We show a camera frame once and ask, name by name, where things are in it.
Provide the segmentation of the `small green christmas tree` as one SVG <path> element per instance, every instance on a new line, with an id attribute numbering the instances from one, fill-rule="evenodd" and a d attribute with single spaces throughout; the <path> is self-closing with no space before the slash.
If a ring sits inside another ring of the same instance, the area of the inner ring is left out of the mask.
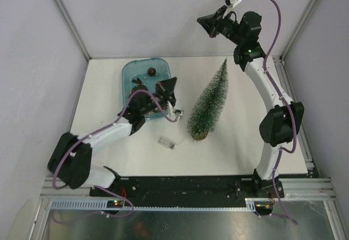
<path id="1" fill-rule="evenodd" d="M 225 59 L 197 99 L 189 116 L 186 130 L 194 141 L 202 141 L 213 132 L 228 95 L 228 68 Z"/>

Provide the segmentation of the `clear light string battery box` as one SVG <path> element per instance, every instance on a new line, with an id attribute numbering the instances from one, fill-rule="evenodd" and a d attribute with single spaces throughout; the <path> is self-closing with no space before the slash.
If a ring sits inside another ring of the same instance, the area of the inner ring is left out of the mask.
<path id="1" fill-rule="evenodd" d="M 176 143 L 166 136 L 160 136 L 158 139 L 158 144 L 171 150 L 173 150 L 176 146 Z"/>

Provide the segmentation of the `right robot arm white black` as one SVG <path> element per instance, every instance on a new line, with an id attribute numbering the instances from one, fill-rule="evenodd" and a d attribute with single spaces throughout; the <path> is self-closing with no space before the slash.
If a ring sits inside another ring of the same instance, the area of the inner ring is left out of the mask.
<path id="1" fill-rule="evenodd" d="M 241 21 L 233 21 L 232 10 L 222 6 L 214 14 L 197 18 L 210 38 L 219 34 L 232 41 L 234 63 L 240 66 L 257 88 L 267 114 L 259 125 L 264 142 L 261 159 L 249 179 L 234 182 L 238 197 L 268 197 L 281 194 L 278 185 L 278 166 L 281 153 L 294 153 L 297 134 L 302 123 L 304 106 L 295 102 L 274 79 L 267 66 L 268 55 L 258 42 L 262 17 L 254 11 L 246 12 Z"/>

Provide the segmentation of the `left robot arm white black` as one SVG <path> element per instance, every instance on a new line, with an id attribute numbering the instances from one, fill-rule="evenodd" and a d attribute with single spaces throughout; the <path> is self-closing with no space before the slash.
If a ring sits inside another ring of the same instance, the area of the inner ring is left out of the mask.
<path id="1" fill-rule="evenodd" d="M 121 189 L 117 180 L 119 175 L 107 166 L 93 166 L 93 155 L 139 131 L 148 113 L 158 110 L 164 114 L 169 105 L 175 106 L 176 82 L 176 77 L 159 81 L 154 93 L 144 86 L 137 86 L 113 122 L 87 134 L 64 133 L 47 164 L 53 174 L 53 188 L 101 187 L 108 196 L 117 195 Z"/>

